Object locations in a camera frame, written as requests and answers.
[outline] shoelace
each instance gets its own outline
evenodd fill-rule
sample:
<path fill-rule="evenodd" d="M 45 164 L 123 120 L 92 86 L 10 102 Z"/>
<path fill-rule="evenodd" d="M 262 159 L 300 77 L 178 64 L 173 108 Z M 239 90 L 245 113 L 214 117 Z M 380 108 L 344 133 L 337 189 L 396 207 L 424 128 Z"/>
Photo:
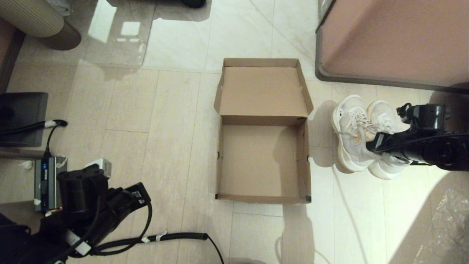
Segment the shoelace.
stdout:
<path fill-rule="evenodd" d="M 344 131 L 337 133 L 355 137 L 357 136 L 356 130 L 358 129 L 358 127 L 363 128 L 364 132 L 370 132 L 373 134 L 376 134 L 376 132 L 378 132 L 377 126 L 369 121 L 366 114 L 363 111 L 356 110 L 350 112 L 350 123 L 346 126 Z"/>
<path fill-rule="evenodd" d="M 376 126 L 376 128 L 380 132 L 385 131 L 391 134 L 398 132 L 396 129 L 394 129 L 393 124 L 391 123 L 391 119 L 387 115 L 378 116 L 378 121 L 379 124 Z"/>

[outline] sneaker sole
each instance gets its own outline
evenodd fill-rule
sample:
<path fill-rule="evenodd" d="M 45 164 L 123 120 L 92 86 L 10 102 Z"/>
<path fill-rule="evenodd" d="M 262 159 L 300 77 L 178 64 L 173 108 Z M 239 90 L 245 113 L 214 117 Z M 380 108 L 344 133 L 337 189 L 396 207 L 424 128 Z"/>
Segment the sneaker sole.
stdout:
<path fill-rule="evenodd" d="M 398 173 L 387 173 L 385 172 L 381 166 L 379 165 L 378 161 L 373 162 L 369 167 L 368 170 L 370 173 L 375 176 L 376 178 L 384 179 L 384 180 L 392 180 L 395 179 L 402 171 Z"/>
<path fill-rule="evenodd" d="M 353 95 L 349 95 L 347 97 L 345 97 L 344 99 L 342 99 L 339 104 L 337 105 L 337 107 L 335 108 L 334 112 L 332 113 L 332 127 L 334 128 L 335 132 L 342 132 L 342 130 L 340 130 L 340 124 L 339 124 L 339 120 L 340 120 L 340 114 L 339 114 L 339 109 L 342 108 L 342 105 L 344 104 L 345 101 L 347 101 L 348 99 L 350 98 L 353 98 L 353 97 L 358 97 L 358 98 L 361 98 L 360 96 L 356 95 L 356 94 L 353 94 Z M 342 137 L 340 136 L 340 134 L 337 134 L 338 138 L 339 138 L 339 146 L 337 147 L 337 153 L 339 155 L 339 160 L 340 160 L 340 163 L 342 163 L 342 165 L 344 165 L 347 169 L 351 170 L 351 171 L 355 171 L 355 172 L 359 172 L 359 171 L 364 171 L 366 170 L 366 168 L 368 168 L 368 166 L 359 166 L 355 163 L 352 162 L 352 158 L 350 157 L 350 155 L 345 151 L 344 149 L 344 143 L 342 142 Z"/>
<path fill-rule="evenodd" d="M 376 100 L 374 101 L 373 103 L 371 103 L 367 109 L 366 109 L 366 115 L 367 117 L 370 119 L 371 118 L 371 113 L 373 112 L 374 108 L 380 104 L 380 103 L 385 103 L 387 105 L 389 105 L 386 101 L 384 100 Z M 383 179 L 383 180 L 392 180 L 392 179 L 395 179 L 401 172 L 398 172 L 398 173 L 387 173 L 385 172 L 381 166 L 379 165 L 379 162 L 378 161 L 375 161 L 373 162 L 369 167 L 368 167 L 368 170 L 370 171 L 370 173 L 375 176 L 376 178 L 380 178 L 380 179 Z"/>

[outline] gray trim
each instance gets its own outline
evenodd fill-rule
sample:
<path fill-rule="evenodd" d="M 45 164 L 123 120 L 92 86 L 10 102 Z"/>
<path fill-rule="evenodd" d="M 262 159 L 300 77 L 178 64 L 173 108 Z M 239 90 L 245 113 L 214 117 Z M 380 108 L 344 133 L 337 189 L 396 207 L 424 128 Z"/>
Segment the gray trim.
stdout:
<path fill-rule="evenodd" d="M 13 72 L 16 59 L 20 53 L 21 46 L 23 45 L 24 36 L 25 34 L 17 29 L 11 38 L 5 59 L 3 60 L 0 68 L 0 93 L 7 91 L 11 73 Z"/>
<path fill-rule="evenodd" d="M 468 83 L 455 84 L 453 86 L 440 86 L 435 84 L 416 83 L 409 80 L 393 79 L 393 78 L 373 78 L 373 77 L 361 77 L 352 75 L 340 75 L 326 72 L 322 68 L 321 62 L 321 50 L 322 50 L 322 28 L 316 32 L 316 60 L 315 60 L 315 75 L 316 77 L 325 82 L 341 82 L 341 83 L 353 83 L 353 84 L 368 84 L 368 85 L 385 85 L 395 87 L 405 87 L 423 90 L 434 90 L 448 93 L 464 93 L 469 94 Z"/>
<path fill-rule="evenodd" d="M 0 147 L 0 158 L 37 160 L 42 159 L 43 156 L 44 151 L 42 150 Z"/>

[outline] marble floor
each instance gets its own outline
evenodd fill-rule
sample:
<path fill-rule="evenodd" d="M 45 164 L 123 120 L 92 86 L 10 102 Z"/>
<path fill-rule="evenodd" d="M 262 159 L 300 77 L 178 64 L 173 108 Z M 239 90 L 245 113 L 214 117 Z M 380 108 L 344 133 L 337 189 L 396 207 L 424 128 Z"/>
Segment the marble floor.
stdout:
<path fill-rule="evenodd" d="M 413 261 L 441 198 L 433 189 L 448 172 L 415 166 L 392 181 L 349 173 L 337 160 L 330 116 L 354 93 L 366 104 L 384 99 L 394 107 L 460 96 L 319 81 L 315 0 L 207 0 L 197 10 L 178 0 L 73 0 L 72 7 L 67 20 L 82 33 L 80 46 L 54 51 L 27 37 L 8 92 L 49 93 L 46 117 L 69 122 L 54 133 L 51 148 L 69 158 L 70 170 L 104 157 L 113 163 L 110 186 L 144 182 L 153 204 L 147 234 L 207 232 L 231 264 Z M 213 102 L 224 57 L 300 59 L 314 103 L 311 204 L 214 200 Z M 0 160 L 0 203 L 33 198 L 32 171 L 19 163 Z M 137 236 L 146 216 L 129 215 L 106 241 Z M 166 241 L 69 263 L 219 259 L 209 242 Z"/>

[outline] cable tie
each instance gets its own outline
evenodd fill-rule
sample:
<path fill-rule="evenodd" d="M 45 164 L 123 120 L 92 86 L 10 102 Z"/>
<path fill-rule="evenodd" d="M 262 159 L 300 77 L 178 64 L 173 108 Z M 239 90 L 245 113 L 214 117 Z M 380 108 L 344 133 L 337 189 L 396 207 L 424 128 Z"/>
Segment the cable tie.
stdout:
<path fill-rule="evenodd" d="M 168 230 L 165 230 L 161 235 L 157 235 L 155 241 L 160 241 L 162 236 L 165 236 L 168 233 Z"/>

